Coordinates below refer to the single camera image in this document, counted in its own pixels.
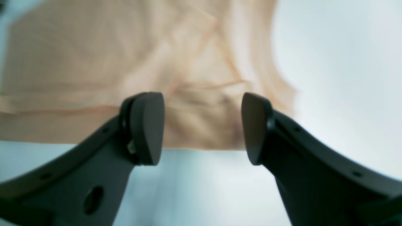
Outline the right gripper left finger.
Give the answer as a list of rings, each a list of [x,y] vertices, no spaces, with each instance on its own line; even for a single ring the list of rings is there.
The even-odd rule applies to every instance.
[[[165,125],[160,92],[120,112],[62,156],[1,183],[1,218],[20,226],[111,226],[135,166],[157,165]]]

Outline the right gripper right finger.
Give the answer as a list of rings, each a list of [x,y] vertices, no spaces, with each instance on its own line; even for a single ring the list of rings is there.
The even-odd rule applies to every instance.
[[[293,226],[400,226],[401,181],[327,147],[263,96],[244,93],[247,155],[274,176]]]

